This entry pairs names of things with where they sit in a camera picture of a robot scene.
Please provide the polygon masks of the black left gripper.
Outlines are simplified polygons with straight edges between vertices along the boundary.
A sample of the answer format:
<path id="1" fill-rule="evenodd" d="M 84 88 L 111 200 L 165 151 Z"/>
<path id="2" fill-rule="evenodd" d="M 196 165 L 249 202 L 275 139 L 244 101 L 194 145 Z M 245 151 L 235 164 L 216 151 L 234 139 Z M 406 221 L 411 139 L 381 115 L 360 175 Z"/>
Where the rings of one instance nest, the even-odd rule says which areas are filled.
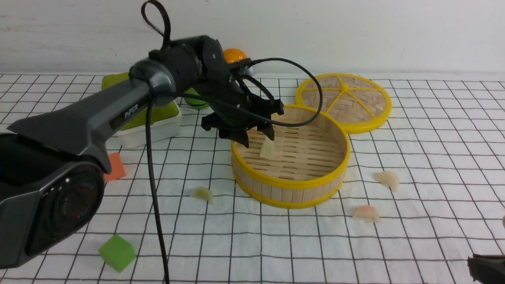
<path id="1" fill-rule="evenodd" d="M 227 64 L 225 59 L 211 59 L 204 63 L 203 78 L 197 83 L 197 92 L 213 113 L 201 120 L 201 127 L 217 129 L 219 137 L 249 148 L 247 131 L 256 128 L 269 140 L 275 140 L 272 114 L 284 114 L 284 105 L 270 92 L 262 98 L 253 94 L 245 81 L 259 87 L 250 74 L 255 60 L 245 59 Z"/>

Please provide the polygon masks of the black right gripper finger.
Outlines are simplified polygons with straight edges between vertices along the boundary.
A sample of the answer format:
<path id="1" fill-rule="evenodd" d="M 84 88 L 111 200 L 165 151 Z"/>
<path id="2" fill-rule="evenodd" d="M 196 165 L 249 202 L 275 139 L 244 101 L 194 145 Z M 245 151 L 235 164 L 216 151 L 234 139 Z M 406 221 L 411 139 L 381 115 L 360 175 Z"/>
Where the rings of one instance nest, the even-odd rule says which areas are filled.
<path id="1" fill-rule="evenodd" d="M 505 282 L 505 256 L 473 254 L 467 259 L 469 274 L 474 281 L 482 284 L 503 284 Z"/>

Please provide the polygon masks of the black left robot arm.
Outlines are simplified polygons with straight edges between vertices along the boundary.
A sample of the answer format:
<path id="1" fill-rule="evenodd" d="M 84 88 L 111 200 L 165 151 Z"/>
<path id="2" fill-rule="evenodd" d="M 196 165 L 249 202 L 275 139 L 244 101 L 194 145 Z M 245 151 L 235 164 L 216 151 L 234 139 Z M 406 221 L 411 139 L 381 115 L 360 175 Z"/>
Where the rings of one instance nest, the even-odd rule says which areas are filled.
<path id="1" fill-rule="evenodd" d="M 83 228 L 100 207 L 112 166 L 106 142 L 153 100 L 169 104 L 193 88 L 213 113 L 202 127 L 249 145 L 247 131 L 268 137 L 283 115 L 277 99 L 253 95 L 238 76 L 250 60 L 228 65 L 218 40 L 164 40 L 130 69 L 129 79 L 65 108 L 22 118 L 1 134 L 0 266 L 20 267 Z"/>

